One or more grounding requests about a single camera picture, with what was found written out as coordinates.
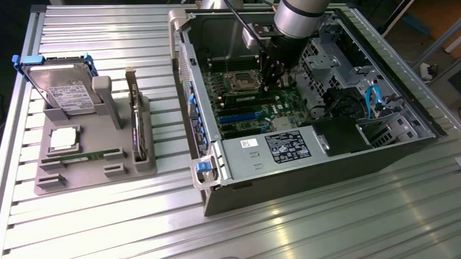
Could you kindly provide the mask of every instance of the metal bracket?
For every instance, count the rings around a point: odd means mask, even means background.
[[[168,37],[169,37],[169,56],[171,59],[176,58],[173,32],[180,29],[181,25],[187,22],[185,9],[172,9],[168,12]]]

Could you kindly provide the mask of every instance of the green circuit board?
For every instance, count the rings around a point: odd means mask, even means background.
[[[41,163],[52,163],[60,161],[64,164],[83,162],[83,161],[92,161],[104,158],[104,154],[120,152],[119,148],[89,152],[89,153],[80,153],[73,155],[63,155],[54,158],[46,158],[41,160]]]
[[[304,121],[307,111],[296,88],[288,87],[262,94],[258,89],[260,74],[256,70],[232,71],[228,74],[207,72],[201,76],[224,139],[280,130],[274,124],[274,119],[280,121],[276,118],[283,118],[292,128]],[[252,114],[254,119],[223,122],[232,117],[251,117]]]

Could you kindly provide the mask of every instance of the power supply label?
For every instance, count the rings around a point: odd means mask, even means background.
[[[64,111],[95,107],[84,85],[54,86],[48,88],[48,90]]]
[[[299,131],[266,136],[275,163],[284,163],[311,156]]]

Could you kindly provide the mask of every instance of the slotted aluminum table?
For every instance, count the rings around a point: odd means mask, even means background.
[[[193,7],[48,6],[30,14],[22,56],[88,52],[99,74],[113,80],[115,98],[127,96],[124,67],[136,68],[151,101],[159,172],[140,180],[36,196],[42,99],[17,76],[0,150],[2,258],[459,256],[459,125],[418,87],[411,89],[415,96],[449,132],[439,143],[375,174],[203,217],[188,171],[167,24],[169,9]],[[360,25],[363,17],[347,15]],[[395,55],[391,48],[387,52]],[[399,76],[409,85],[418,80],[414,74]]]

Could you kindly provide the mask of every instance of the metal cylinder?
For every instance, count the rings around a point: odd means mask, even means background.
[[[228,0],[235,9],[243,8],[243,0]],[[223,0],[201,0],[200,9],[228,9]]]
[[[282,0],[274,21],[279,31],[288,37],[308,37],[318,26],[330,0]]]

